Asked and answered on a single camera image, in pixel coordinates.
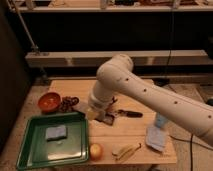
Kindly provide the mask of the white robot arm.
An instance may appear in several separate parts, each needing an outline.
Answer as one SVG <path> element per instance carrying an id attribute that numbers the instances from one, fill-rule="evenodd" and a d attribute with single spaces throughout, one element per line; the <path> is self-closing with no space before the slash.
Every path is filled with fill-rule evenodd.
<path id="1" fill-rule="evenodd" d="M 132 73 L 133 61 L 117 54 L 102 64 L 89 105 L 104 112 L 116 92 L 144 104 L 213 146 L 213 107 L 143 81 Z"/>

